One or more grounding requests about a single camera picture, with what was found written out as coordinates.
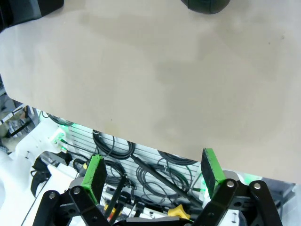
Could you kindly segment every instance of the dark green object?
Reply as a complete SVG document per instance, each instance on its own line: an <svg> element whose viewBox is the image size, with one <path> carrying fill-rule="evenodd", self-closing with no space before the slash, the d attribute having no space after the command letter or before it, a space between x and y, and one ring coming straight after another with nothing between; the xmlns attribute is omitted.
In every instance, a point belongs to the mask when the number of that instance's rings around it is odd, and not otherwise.
<svg viewBox="0 0 301 226"><path fill-rule="evenodd" d="M219 185L226 179L212 148L203 149L201 169L209 196L212 198Z"/></svg>
<svg viewBox="0 0 301 226"><path fill-rule="evenodd" d="M205 14L215 14L222 11L230 0L182 0L192 11Z"/></svg>
<svg viewBox="0 0 301 226"><path fill-rule="evenodd" d="M107 175L104 158L100 155L93 156L81 186L88 192L95 204L100 202Z"/></svg>

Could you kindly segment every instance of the beige tabletop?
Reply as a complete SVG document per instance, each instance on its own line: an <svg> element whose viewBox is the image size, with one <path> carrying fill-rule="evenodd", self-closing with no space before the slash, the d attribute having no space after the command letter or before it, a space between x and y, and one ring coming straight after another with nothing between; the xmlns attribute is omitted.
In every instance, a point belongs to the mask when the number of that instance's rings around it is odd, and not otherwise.
<svg viewBox="0 0 301 226"><path fill-rule="evenodd" d="M142 145L301 183L301 3L65 0L0 34L13 99Z"/></svg>

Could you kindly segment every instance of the corrugated white surface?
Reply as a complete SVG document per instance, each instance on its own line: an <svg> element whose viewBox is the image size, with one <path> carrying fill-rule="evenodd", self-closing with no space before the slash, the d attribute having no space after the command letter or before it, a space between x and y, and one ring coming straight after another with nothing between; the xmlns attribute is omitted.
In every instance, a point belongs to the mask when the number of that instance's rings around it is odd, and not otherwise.
<svg viewBox="0 0 301 226"><path fill-rule="evenodd" d="M70 130L71 139L72 139L74 145L84 147L92 152L95 151L96 145L92 138L92 129L78 125L78 124L74 124L71 127L69 127L69 130ZM112 136L104 134L103 138L104 138L104 141L109 146L112 145L112 143L113 143ZM127 142L121 138L116 137L114 150L120 151L120 152L127 151L128 150ZM91 153L88 153L88 152L85 152L85 151L82 151L79 149L77 149L77 151L86 156L91 155ZM135 149L134 153L136 156L138 156L143 161L148 162L148 163L157 164L158 160L160 160L162 158L156 149L146 147L143 145L139 145L139 144L136 144L136 149ZM136 169L137 169L138 165L136 163L134 163L134 161L132 159L129 158L126 160L116 160L109 156L106 156L105 159L120 162L122 164L123 168L125 169L129 179L134 181L137 186L137 190L135 191L135 194L138 196L143 195L143 187L139 183L139 181L137 180L137 177L136 177ZM166 166L166 161L162 160L162 161L160 161L160 164ZM196 173L197 173L199 165L200 165L200 163L198 162L194 165L188 166L192 172L192 178L197 176ZM190 173L185 166L177 166L177 165L173 165L173 164L169 164L169 166L171 168L179 171L180 173L182 173L187 178L188 183L189 184L191 183ZM107 168L107 172L109 175L111 174L110 167ZM167 194L174 194L174 191L172 189L170 189L168 186L164 185L162 182L160 182L159 180L154 178L151 174L147 173L146 178L147 178L148 182L156 182L156 183L160 184L165 189ZM152 186L152 187L155 190L157 190L158 192L164 193L159 187L156 187L156 186ZM161 201L161 199L162 199L159 197L156 198L155 196L150 196L150 198L152 198L154 201L157 201L157 202Z"/></svg>

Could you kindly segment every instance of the yellow object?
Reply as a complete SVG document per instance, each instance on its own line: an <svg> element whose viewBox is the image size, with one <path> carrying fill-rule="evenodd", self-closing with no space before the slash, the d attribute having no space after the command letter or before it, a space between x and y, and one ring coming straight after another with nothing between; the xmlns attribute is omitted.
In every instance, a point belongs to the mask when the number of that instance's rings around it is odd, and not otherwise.
<svg viewBox="0 0 301 226"><path fill-rule="evenodd" d="M176 208L174 209L170 209L168 211L168 215L170 217L180 217L180 218L184 218L184 219L188 219L190 218L190 215L187 214L184 209L183 209L183 206L182 204L181 205L178 205Z"/></svg>

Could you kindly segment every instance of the silver bolt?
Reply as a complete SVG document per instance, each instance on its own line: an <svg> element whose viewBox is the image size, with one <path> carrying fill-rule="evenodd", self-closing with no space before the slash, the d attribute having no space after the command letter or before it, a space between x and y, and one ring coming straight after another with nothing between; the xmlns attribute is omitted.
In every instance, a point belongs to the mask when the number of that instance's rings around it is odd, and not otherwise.
<svg viewBox="0 0 301 226"><path fill-rule="evenodd" d="M260 184L258 184L258 183L255 183L255 184L254 184L254 188L258 190L258 189L260 189L260 188L261 188L261 186L260 186Z"/></svg>
<svg viewBox="0 0 301 226"><path fill-rule="evenodd" d="M76 187L73 191L74 194L78 194L80 193L80 188L79 187Z"/></svg>
<svg viewBox="0 0 301 226"><path fill-rule="evenodd" d="M231 180L228 181L228 182L227 182L227 186L228 186L228 187L234 187L233 181L231 181Z"/></svg>
<svg viewBox="0 0 301 226"><path fill-rule="evenodd" d="M53 199L54 197L55 197L55 193L54 192L50 193L49 199Z"/></svg>

